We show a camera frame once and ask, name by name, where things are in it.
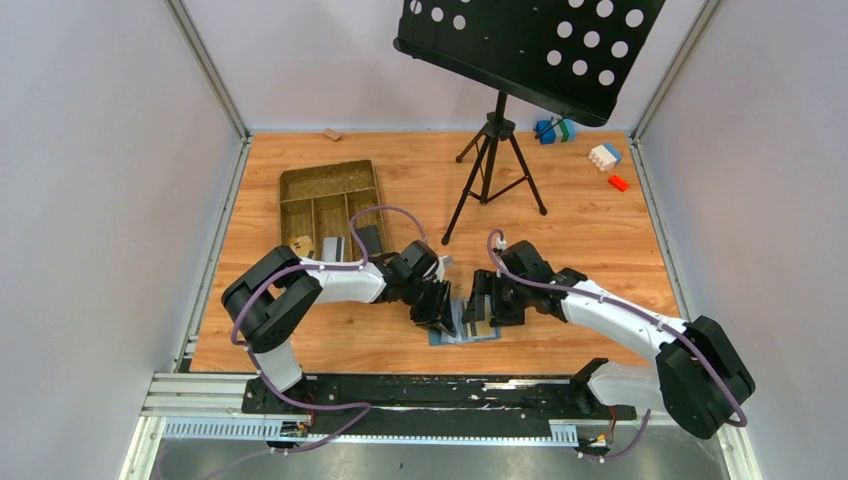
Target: music stand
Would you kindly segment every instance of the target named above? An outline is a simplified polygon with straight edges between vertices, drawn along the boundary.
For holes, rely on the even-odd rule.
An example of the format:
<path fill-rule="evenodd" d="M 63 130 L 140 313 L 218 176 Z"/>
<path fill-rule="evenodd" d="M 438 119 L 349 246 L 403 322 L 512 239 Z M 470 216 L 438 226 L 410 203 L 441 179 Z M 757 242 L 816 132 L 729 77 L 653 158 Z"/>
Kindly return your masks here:
<path fill-rule="evenodd" d="M 442 244 L 450 241 L 468 196 L 486 204 L 524 180 L 542 203 L 504 118 L 507 95 L 590 127 L 606 124 L 624 80 L 664 0 L 403 0 L 395 48 L 413 58 L 498 90 L 495 111 L 471 143 L 485 136 Z M 524 177 L 489 196 L 500 141 L 509 140 Z M 483 157 L 483 190 L 471 191 Z"/>

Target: metal frame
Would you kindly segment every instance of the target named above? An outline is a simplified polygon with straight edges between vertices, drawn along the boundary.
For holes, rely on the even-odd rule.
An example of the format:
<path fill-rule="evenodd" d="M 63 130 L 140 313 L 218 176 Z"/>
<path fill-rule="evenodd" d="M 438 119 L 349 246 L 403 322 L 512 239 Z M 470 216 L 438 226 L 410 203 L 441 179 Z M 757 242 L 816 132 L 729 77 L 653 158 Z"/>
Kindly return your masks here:
<path fill-rule="evenodd" d="M 243 148 L 234 165 L 230 187 L 221 210 L 219 225 L 215 232 L 207 263 L 199 282 L 194 307 L 188 319 L 186 341 L 182 344 L 180 351 L 176 355 L 177 364 L 179 365 L 180 359 L 190 358 L 193 353 L 194 342 L 197 339 L 200 321 L 209 297 L 212 277 L 221 254 L 224 236 L 244 173 L 247 155 L 251 146 L 252 132 L 248 130 L 239 115 L 235 103 L 227 92 L 209 54 L 206 52 L 200 35 L 195 29 L 182 0 L 164 0 L 164 2 L 171 10 L 175 22 L 182 31 L 204 75 L 206 75 L 210 87 L 221 103 L 221 107 L 227 114 L 233 129 L 243 142 Z M 668 270 L 669 280 L 675 299 L 678 302 L 678 308 L 684 318 L 690 317 L 687 305 L 689 295 L 687 294 L 686 285 L 677 273 L 676 265 L 678 262 L 676 261 L 674 248 L 669 244 L 665 233 L 664 216 L 652 188 L 651 174 L 647 168 L 649 162 L 643 154 L 641 139 L 650 127 L 668 90 L 685 66 L 693 49 L 703 37 L 704 31 L 715 16 L 720 4 L 721 0 L 706 0 L 685 41 L 654 93 L 653 98 L 630 135 L 630 148 L 645 195 L 645 203 L 648 206 L 648 212 L 657 235 L 666 269 Z M 305 420 L 305 415 L 256 416 L 241 413 L 241 395 L 244 392 L 245 382 L 251 377 L 252 375 L 249 374 L 156 374 L 142 408 L 132 444 L 130 445 L 119 478 L 132 480 L 149 478 L 161 439 L 163 436 L 170 437 L 178 434 L 177 432 L 188 431 L 181 430 L 181 428 L 189 428 L 191 425 L 219 425 L 222 427 L 245 425 L 259 426 L 260 432 L 264 432 L 261 429 L 267 426 L 268 422 Z M 673 423 L 667 415 L 663 414 L 655 414 L 651 422 L 658 425 Z M 606 422 L 581 421 L 570 423 L 575 425 L 594 425 L 605 424 Z M 636 424 L 635 421 L 624 423 Z M 244 434 L 244 430 L 227 430 L 224 428 L 223 431 L 224 436 L 220 438 L 240 438 L 240 435 L 243 436 Z M 354 437 L 356 436 L 350 436 L 344 440 L 359 442 L 372 440 Z M 719 430 L 717 437 L 732 480 L 758 480 L 762 478 L 746 429 L 726 426 Z"/>
<path fill-rule="evenodd" d="M 227 87 L 221 79 L 221 74 L 215 68 L 212 57 L 209 56 L 209 52 L 207 52 L 206 47 L 203 45 L 203 41 L 200 39 L 200 33 L 197 32 L 197 28 L 195 28 L 183 0 L 163 1 L 174 17 L 174 22 L 183 34 L 195 60 L 197 60 L 197 65 L 203 71 L 206 80 L 209 81 L 209 87 L 212 89 L 212 93 L 215 94 L 215 98 L 218 99 L 218 103 L 221 104 L 224 113 L 226 113 L 230 125 L 233 127 L 236 135 L 241 138 L 242 143 L 246 142 L 250 136 L 250 131 L 241 118 L 238 108 L 236 108 L 236 103 L 227 91 Z"/>
<path fill-rule="evenodd" d="M 212 245 L 209 248 L 209 254 L 206 258 L 206 264 L 203 267 L 203 274 L 200 277 L 200 282 L 197 287 L 197 296 L 194 299 L 194 305 L 191 308 L 191 314 L 188 319 L 185 338 L 180 344 L 179 351 L 174 356 L 174 372 L 176 372 L 184 360 L 191 360 L 194 356 L 194 347 L 197 345 L 197 334 L 200 331 L 200 322 L 203 319 L 203 314 L 206 312 L 206 304 L 209 299 L 209 292 L 212 289 L 212 280 L 215 277 L 215 269 L 218 267 L 218 260 L 221 258 L 221 251 L 224 248 L 224 238 L 227 235 L 227 227 L 230 225 L 230 218 L 233 216 L 233 207 L 236 203 L 241 180 L 244 177 L 244 169 L 247 165 L 247 157 L 250 154 L 250 147 L 253 145 L 253 137 L 248 137 L 242 142 L 241 151 L 233 165 L 233 171 L 230 176 L 227 195 L 224 198 L 224 204 L 221 207 L 221 215 L 218 218 L 218 226 L 215 228 L 215 235 L 212 238 Z"/>

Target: blue toy block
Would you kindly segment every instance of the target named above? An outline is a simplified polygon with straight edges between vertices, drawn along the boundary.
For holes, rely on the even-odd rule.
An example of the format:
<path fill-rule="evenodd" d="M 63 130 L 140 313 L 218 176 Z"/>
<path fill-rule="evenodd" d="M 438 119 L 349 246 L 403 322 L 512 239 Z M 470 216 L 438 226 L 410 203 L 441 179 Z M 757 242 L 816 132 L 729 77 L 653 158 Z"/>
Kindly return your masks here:
<path fill-rule="evenodd" d="M 556 142 L 556 132 L 554 132 L 551 127 L 551 122 L 549 120 L 541 120 L 536 122 L 536 127 L 533 129 L 534 132 L 545 132 L 542 136 L 539 137 L 539 143 L 542 145 L 548 145 Z"/>
<path fill-rule="evenodd" d="M 536 122 L 533 129 L 536 133 L 545 132 L 539 137 L 539 143 L 548 145 L 551 143 L 572 142 L 577 138 L 577 127 L 569 119 L 560 120 L 553 128 L 549 120 Z"/>
<path fill-rule="evenodd" d="M 621 153 L 615 149 L 609 142 L 604 143 L 604 147 L 609 150 L 610 154 L 615 157 L 615 164 L 618 165 L 621 163 Z"/>

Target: wooden floor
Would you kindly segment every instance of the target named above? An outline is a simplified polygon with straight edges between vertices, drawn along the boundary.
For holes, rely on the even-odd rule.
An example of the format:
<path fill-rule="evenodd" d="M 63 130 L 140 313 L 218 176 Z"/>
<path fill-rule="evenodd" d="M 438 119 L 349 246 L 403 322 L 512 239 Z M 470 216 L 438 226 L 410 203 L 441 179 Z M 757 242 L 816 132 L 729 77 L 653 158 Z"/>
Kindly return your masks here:
<path fill-rule="evenodd" d="M 524 156 L 548 215 L 539 215 L 530 189 L 520 185 L 493 203 L 466 204 L 450 245 L 439 239 L 473 164 L 454 162 L 473 133 L 358 133 L 334 143 L 320 134 L 257 135 L 235 203 L 206 308 L 193 371 L 246 371 L 251 364 L 229 343 L 232 322 L 220 303 L 223 290 L 279 241 L 278 179 L 286 169 L 370 158 L 383 203 L 404 207 L 424 224 L 430 245 L 452 255 L 447 279 L 454 296 L 468 296 L 472 273 L 491 269 L 486 235 L 504 229 L 508 243 L 529 240 L 553 269 L 569 266 L 608 290 L 658 312 L 677 315 L 671 287 L 642 192 L 621 133 L 580 133 L 574 143 L 540 146 L 519 133 Z M 624 153 L 614 173 L 630 183 L 620 193 L 586 158 L 603 142 Z M 508 144 L 495 164 L 493 190 L 521 176 Z M 416 238 L 404 216 L 385 215 L 390 246 Z M 594 357 L 643 363 L 592 331 L 528 310 L 527 324 L 503 329 L 494 342 L 431 347 L 409 320 L 409 307 L 334 304 L 313 307 L 292 340 L 306 372 L 573 373 Z"/>

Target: wire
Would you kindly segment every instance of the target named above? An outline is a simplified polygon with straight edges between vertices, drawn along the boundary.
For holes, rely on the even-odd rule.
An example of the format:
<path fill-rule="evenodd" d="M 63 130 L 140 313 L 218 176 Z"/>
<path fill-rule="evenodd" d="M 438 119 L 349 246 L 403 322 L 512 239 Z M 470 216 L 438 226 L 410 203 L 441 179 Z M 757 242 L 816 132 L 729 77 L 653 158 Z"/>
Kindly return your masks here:
<path fill-rule="evenodd" d="M 589 460 L 594 460 L 594 461 L 600 462 L 600 463 L 604 463 L 607 460 L 617 460 L 617 459 L 626 457 L 627 455 L 630 454 L 630 452 L 633 451 L 634 448 L 636 448 L 636 445 L 639 443 L 640 440 L 642 440 L 642 437 L 645 436 L 645 431 L 648 429 L 648 420 L 650 420 L 650 419 L 651 419 L 651 411 L 647 410 L 645 412 L 645 416 L 642 417 L 642 424 L 639 426 L 639 431 L 636 432 L 636 436 L 633 437 L 633 441 L 630 442 L 630 444 L 627 445 L 627 447 L 625 447 L 624 450 L 622 450 L 618 453 L 613 453 L 612 455 L 592 455 L 592 454 L 588 454 L 588 453 L 578 453 L 577 457 L 578 458 L 586 457 Z"/>
<path fill-rule="evenodd" d="M 376 212 L 377 210 L 391 210 L 393 212 L 402 213 L 409 217 L 409 219 L 412 220 L 412 223 L 414 223 L 415 226 L 418 227 L 418 234 L 421 235 L 421 241 L 424 242 L 425 245 L 427 244 L 427 233 L 424 232 L 424 225 L 421 225 L 421 222 L 419 222 L 418 219 L 415 218 L 415 215 L 409 213 L 407 210 L 404 210 L 400 207 L 394 207 L 392 205 L 375 205 L 373 207 L 366 208 L 365 210 L 357 212 L 356 215 L 350 217 L 350 222 L 348 222 L 348 229 L 350 230 L 350 235 L 353 237 L 353 240 L 356 242 L 356 244 L 359 245 L 359 250 L 362 252 L 363 266 L 368 265 L 368 251 L 365 249 L 365 243 L 362 241 L 361 238 L 359 238 L 359 235 L 357 235 L 356 233 L 356 220 L 363 215 L 366 215 L 371 212 Z"/>
<path fill-rule="evenodd" d="M 310 393 L 309 395 L 306 396 L 306 398 L 304 398 L 304 400 L 308 401 L 309 403 L 315 403 L 315 395 L 312 395 Z M 315 409 L 314 408 L 309 410 L 309 416 L 310 416 L 309 427 L 312 428 L 312 427 L 315 426 Z"/>
<path fill-rule="evenodd" d="M 596 439 L 607 436 L 610 437 L 610 444 L 615 441 L 615 424 L 618 422 L 618 419 L 615 418 L 615 407 L 610 407 L 610 415 L 612 415 L 612 421 L 610 421 L 610 429 L 606 432 L 598 435 Z"/>
<path fill-rule="evenodd" d="M 530 286 L 530 287 L 542 288 L 542 289 L 547 289 L 547 290 L 557 290 L 557 291 L 566 292 L 566 293 L 570 293 L 570 294 L 582 295 L 584 297 L 593 298 L 595 300 L 601 300 L 601 295 L 599 295 L 595 292 L 590 292 L 590 291 L 587 291 L 587 290 L 581 290 L 579 288 L 574 288 L 574 287 L 567 287 L 565 285 L 555 285 L 555 284 L 534 282 L 532 280 L 527 280 L 527 279 L 521 278 L 518 275 L 515 275 L 514 273 L 510 272 L 509 269 L 507 269 L 506 266 L 503 264 L 503 262 L 501 262 L 498 259 L 498 256 L 497 256 L 497 254 L 495 254 L 494 250 L 492 250 L 492 239 L 494 238 L 494 236 L 496 234 L 500 237 L 501 241 L 504 240 L 503 230 L 501 230 L 499 228 L 492 230 L 489 233 L 489 238 L 486 242 L 486 250 L 488 251 L 489 258 L 492 260 L 492 263 L 494 263 L 495 267 L 498 269 L 498 271 L 501 272 L 506 277 L 508 277 L 508 278 L 518 282 L 518 283 L 522 283 L 522 284 Z M 730 392 L 730 389 L 727 388 L 727 384 L 724 383 L 724 380 L 721 379 L 718 372 L 716 372 L 715 368 L 710 364 L 709 360 L 707 360 L 707 357 L 701 352 L 700 349 L 698 349 L 698 347 L 695 346 L 694 343 L 692 343 L 691 340 L 689 340 L 685 335 L 678 332 L 674 328 L 669 327 L 667 324 L 665 324 L 665 323 L 661 324 L 658 319 L 656 319 L 652 315 L 646 313 L 645 311 L 643 311 L 639 307 L 631 305 L 630 303 L 618 300 L 616 298 L 610 298 L 610 297 L 604 297 L 603 301 L 605 303 L 615 305 L 616 307 L 619 307 L 621 309 L 627 310 L 630 313 L 635 314 L 636 316 L 642 318 L 643 320 L 646 320 L 651 325 L 656 326 L 658 328 L 661 328 L 662 331 L 671 334 L 675 339 L 679 340 L 680 343 L 682 343 L 683 346 L 686 347 L 686 349 L 689 350 L 689 352 L 691 352 L 692 355 L 694 355 L 695 358 L 698 359 L 698 362 L 700 362 L 701 366 L 707 372 L 707 375 L 709 375 L 710 378 L 713 380 L 713 382 L 715 382 L 716 386 L 718 386 L 718 389 L 721 391 L 724 398 L 730 404 L 730 407 L 733 409 L 734 413 L 736 413 L 736 415 L 739 417 L 739 420 L 728 419 L 727 423 L 734 426 L 734 427 L 744 427 L 744 426 L 748 425 L 748 417 L 745 415 L 745 412 L 742 411 L 742 407 L 739 405 L 739 402 L 736 401 L 736 397 L 734 397 L 733 394 Z M 630 452 L 630 449 L 631 449 L 632 446 L 633 446 L 633 444 L 628 446 L 628 448 L 626 448 L 621 453 Z M 608 456 L 606 458 L 609 458 L 609 459 L 619 458 L 620 456 L 623 456 L 623 455 L 616 454 L 615 456 Z"/>

